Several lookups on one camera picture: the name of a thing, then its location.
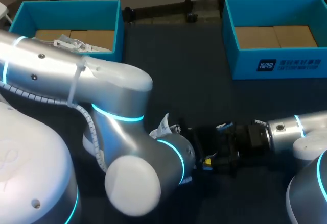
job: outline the black tablecloth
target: black tablecloth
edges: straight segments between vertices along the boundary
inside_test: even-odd
[[[147,131],[156,128],[166,113],[171,114],[171,124],[183,116],[195,127],[226,120],[268,120],[327,107],[326,79],[232,81],[217,24],[126,26],[124,61],[153,78],[144,120]],[[178,187],[149,215],[125,217],[109,203],[104,174],[82,146],[84,118],[68,108],[4,96],[67,143],[81,193],[83,223],[290,223],[285,192],[291,175],[283,165],[291,158],[276,168],[267,162],[243,167],[235,178],[194,172],[190,184]],[[274,165],[279,158],[269,160]]]

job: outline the white robotic arm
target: white robotic arm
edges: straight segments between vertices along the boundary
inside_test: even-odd
[[[38,102],[70,106],[84,115],[88,128],[83,144],[94,146],[106,172],[108,198],[118,210],[131,216],[147,214],[190,175],[195,156],[184,137],[155,140],[144,131],[152,89],[144,71],[7,32],[0,32],[0,40],[0,87]],[[91,103],[91,113],[78,102]]]

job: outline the blue storage bin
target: blue storage bin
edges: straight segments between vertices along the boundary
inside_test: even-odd
[[[235,30],[289,25],[308,25],[318,48],[241,49]],[[222,35],[235,80],[327,77],[324,0],[226,0]]]
[[[119,0],[23,2],[9,32],[32,38],[37,30],[114,30],[112,52],[79,54],[122,60],[124,22]]]

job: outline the cable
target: cable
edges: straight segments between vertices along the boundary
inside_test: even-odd
[[[16,95],[25,97],[25,98],[33,100],[33,101],[46,103],[46,104],[52,104],[52,105],[68,106],[67,101],[51,99],[51,98],[46,98],[46,97],[43,97],[43,96],[34,95],[34,94],[31,94],[31,93],[25,92],[23,90],[17,89],[15,87],[13,87],[12,85],[5,84],[2,81],[0,81],[0,87],[6,89],[6,90],[8,90],[8,91],[10,91],[10,92],[12,92],[12,93],[14,93]],[[89,127],[90,132],[91,132],[92,143],[93,143],[94,148],[95,148],[96,160],[97,160],[98,165],[101,168],[101,170],[106,172],[108,167],[106,166],[106,163],[105,163],[105,161],[104,161],[104,159],[103,159],[103,157],[101,155],[101,152],[100,152],[97,131],[96,131],[96,127],[94,125],[94,122],[92,120],[91,115],[80,105],[71,104],[70,107],[76,109],[77,111],[79,111],[84,116],[84,118],[86,119],[88,127]]]

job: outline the logo on box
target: logo on box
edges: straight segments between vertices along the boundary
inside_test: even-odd
[[[273,71],[276,64],[276,59],[262,59],[259,62],[257,71]]]

